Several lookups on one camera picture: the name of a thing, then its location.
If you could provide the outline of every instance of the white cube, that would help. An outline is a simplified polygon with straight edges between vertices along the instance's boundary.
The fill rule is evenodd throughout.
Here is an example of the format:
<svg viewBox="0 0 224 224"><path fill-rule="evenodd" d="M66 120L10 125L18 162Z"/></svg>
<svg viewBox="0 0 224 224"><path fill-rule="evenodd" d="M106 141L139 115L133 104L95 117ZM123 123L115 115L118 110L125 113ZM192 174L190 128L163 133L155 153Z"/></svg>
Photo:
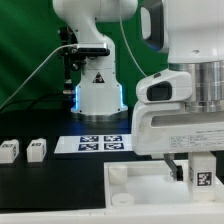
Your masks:
<svg viewBox="0 0 224 224"><path fill-rule="evenodd" d="M19 141L4 141L0 146L0 164L13 163L19 154Z"/></svg>
<svg viewBox="0 0 224 224"><path fill-rule="evenodd" d="M211 152L189 153L189 190L194 201L215 199L216 158Z"/></svg>
<svg viewBox="0 0 224 224"><path fill-rule="evenodd" d="M46 140L42 138L32 140L26 152L29 163L42 162L47 152Z"/></svg>

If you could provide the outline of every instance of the label sticker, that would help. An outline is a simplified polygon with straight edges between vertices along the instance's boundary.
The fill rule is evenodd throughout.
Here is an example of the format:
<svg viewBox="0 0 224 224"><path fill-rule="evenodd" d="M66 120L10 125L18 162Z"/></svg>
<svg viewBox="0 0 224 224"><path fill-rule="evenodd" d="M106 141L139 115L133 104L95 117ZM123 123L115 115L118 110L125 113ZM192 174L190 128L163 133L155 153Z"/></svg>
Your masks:
<svg viewBox="0 0 224 224"><path fill-rule="evenodd" d="M95 79L93 80L93 83L105 83L102 75L99 72L97 73Z"/></svg>
<svg viewBox="0 0 224 224"><path fill-rule="evenodd" d="M99 149L98 144L80 144L78 151L94 151L98 149Z"/></svg>
<svg viewBox="0 0 224 224"><path fill-rule="evenodd" d="M194 170L190 167L190 180L194 183Z"/></svg>
<svg viewBox="0 0 224 224"><path fill-rule="evenodd" d="M124 149L123 143L105 143L104 144L105 150L121 150Z"/></svg>
<svg viewBox="0 0 224 224"><path fill-rule="evenodd" d="M122 142L121 135L104 136L105 142Z"/></svg>
<svg viewBox="0 0 224 224"><path fill-rule="evenodd" d="M212 172L197 173L197 186L212 186Z"/></svg>
<svg viewBox="0 0 224 224"><path fill-rule="evenodd" d="M13 147L13 155L14 155L14 157L16 156L16 147L15 146Z"/></svg>
<svg viewBox="0 0 224 224"><path fill-rule="evenodd" d="M80 142L98 142L99 136L82 136Z"/></svg>
<svg viewBox="0 0 224 224"><path fill-rule="evenodd" d="M171 148L224 147L224 133L209 133L185 136L171 136Z"/></svg>
<svg viewBox="0 0 224 224"><path fill-rule="evenodd" d="M33 143L31 146L41 146L41 143Z"/></svg>
<svg viewBox="0 0 224 224"><path fill-rule="evenodd" d="M13 144L4 144L3 146L2 146L2 148L10 148L10 147L12 147L13 146Z"/></svg>

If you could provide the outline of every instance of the warning label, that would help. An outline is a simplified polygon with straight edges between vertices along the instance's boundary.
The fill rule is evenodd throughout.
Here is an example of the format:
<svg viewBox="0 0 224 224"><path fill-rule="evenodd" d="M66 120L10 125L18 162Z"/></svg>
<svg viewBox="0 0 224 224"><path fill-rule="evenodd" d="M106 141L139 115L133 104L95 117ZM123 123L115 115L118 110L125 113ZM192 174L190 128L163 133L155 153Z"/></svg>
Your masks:
<svg viewBox="0 0 224 224"><path fill-rule="evenodd" d="M93 83L105 83L102 75L99 72L97 73L95 79L93 80Z"/></svg>

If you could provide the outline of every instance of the white plastic part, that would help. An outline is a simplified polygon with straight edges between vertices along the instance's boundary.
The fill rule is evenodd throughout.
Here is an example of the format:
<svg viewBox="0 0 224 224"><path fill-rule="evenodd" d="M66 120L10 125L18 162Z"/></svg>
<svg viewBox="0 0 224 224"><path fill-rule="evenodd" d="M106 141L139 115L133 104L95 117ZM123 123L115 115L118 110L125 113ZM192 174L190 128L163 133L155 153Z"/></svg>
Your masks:
<svg viewBox="0 0 224 224"><path fill-rule="evenodd" d="M4 141L0 146L0 164L13 163L19 154L19 141Z"/></svg>
<svg viewBox="0 0 224 224"><path fill-rule="evenodd" d="M42 138L32 140L26 152L28 163L42 162L47 152L46 140Z"/></svg>
<svg viewBox="0 0 224 224"><path fill-rule="evenodd" d="M138 155L223 150L223 116L224 112L189 114L184 102L138 101L132 120L133 150Z"/></svg>
<svg viewBox="0 0 224 224"><path fill-rule="evenodd" d="M138 7L136 0L101 0L99 22L117 22L120 18L121 7L122 20L131 18Z"/></svg>
<svg viewBox="0 0 224 224"><path fill-rule="evenodd" d="M141 25L142 25L142 37L147 39L151 36L151 17L149 11L141 7Z"/></svg>
<svg viewBox="0 0 224 224"><path fill-rule="evenodd" d="M169 63L224 60L224 1L165 0Z"/></svg>
<svg viewBox="0 0 224 224"><path fill-rule="evenodd" d="M189 190L194 201L215 200L216 158L211 152L189 153Z"/></svg>
<svg viewBox="0 0 224 224"><path fill-rule="evenodd" d="M131 194L120 193L112 197L112 205L117 207L130 206L135 204L135 198Z"/></svg>
<svg viewBox="0 0 224 224"><path fill-rule="evenodd" d="M115 164L109 167L109 180L111 184L125 184L127 176L126 165Z"/></svg>
<svg viewBox="0 0 224 224"><path fill-rule="evenodd" d="M183 165L187 175L188 162L175 163ZM108 169L113 164L104 164L106 208L0 214L0 224L223 224L224 187L217 178L215 201L193 202L187 182L174 182L164 161L122 162L128 168L125 187L110 185ZM112 205L120 193L134 196L135 204Z"/></svg>
<svg viewBox="0 0 224 224"><path fill-rule="evenodd" d="M149 87L159 83L169 82L172 86L172 97L166 101L149 101L147 98L147 90ZM160 76L154 75L144 78L139 81L136 87L136 94L142 103L163 103L186 100L192 95L192 79L188 72L175 72L164 70L160 72Z"/></svg>

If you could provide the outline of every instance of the black tabletop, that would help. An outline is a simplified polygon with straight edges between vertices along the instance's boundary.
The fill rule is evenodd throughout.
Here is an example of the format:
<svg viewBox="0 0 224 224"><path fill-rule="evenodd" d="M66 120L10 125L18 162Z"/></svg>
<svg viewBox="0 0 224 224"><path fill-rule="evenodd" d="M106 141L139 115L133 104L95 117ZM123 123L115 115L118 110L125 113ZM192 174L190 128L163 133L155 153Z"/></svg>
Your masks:
<svg viewBox="0 0 224 224"><path fill-rule="evenodd" d="M60 136L128 134L131 116L116 122L89 123L61 110L10 111L0 115L0 143L18 139L20 153L0 165L0 212L104 208L104 162L146 160L134 152L54 154ZM28 163L32 139L47 140L42 163Z"/></svg>

